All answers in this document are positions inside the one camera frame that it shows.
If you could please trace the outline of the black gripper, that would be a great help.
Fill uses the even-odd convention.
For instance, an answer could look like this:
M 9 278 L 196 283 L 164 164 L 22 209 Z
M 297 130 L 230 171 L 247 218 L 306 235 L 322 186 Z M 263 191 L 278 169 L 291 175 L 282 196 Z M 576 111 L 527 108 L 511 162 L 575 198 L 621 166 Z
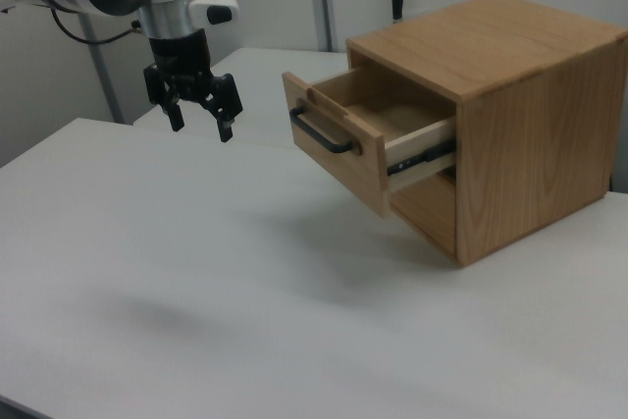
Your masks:
M 149 43 L 154 64 L 143 70 L 143 76 L 150 103 L 161 107 L 174 132 L 180 131 L 184 126 L 180 96 L 169 76 L 199 78 L 198 103 L 216 120 L 221 141 L 228 142 L 234 136 L 232 126 L 243 107 L 235 78 L 231 74 L 213 76 L 210 71 L 205 30 L 178 38 L 150 38 Z

